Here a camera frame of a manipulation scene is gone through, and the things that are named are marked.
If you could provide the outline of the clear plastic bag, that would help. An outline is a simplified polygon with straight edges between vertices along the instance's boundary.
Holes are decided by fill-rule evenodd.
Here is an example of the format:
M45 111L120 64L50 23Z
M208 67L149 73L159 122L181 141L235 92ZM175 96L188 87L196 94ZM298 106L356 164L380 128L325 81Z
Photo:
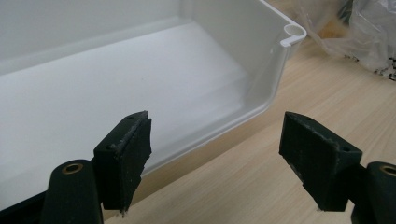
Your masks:
M396 82L396 0L294 0L294 8L326 53Z

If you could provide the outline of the white plastic bin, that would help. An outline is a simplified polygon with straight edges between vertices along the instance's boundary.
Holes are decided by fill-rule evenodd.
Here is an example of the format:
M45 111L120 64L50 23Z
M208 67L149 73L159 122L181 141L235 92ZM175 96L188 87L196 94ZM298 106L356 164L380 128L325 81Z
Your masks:
M0 211L133 113L147 171L260 115L305 35L265 0L0 0Z

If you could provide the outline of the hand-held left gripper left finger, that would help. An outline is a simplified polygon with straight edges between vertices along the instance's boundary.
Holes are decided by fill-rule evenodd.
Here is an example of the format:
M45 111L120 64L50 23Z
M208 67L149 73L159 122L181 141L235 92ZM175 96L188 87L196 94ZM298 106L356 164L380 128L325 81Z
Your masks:
M93 150L99 198L106 210L126 212L151 154L151 119L141 111L122 119Z

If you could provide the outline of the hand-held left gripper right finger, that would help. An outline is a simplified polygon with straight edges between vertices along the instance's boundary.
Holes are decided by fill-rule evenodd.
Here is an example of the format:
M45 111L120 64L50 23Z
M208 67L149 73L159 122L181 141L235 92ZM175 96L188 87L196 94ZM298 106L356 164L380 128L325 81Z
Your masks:
M361 162L362 151L305 115L284 115L279 154L323 211L347 206L345 173Z

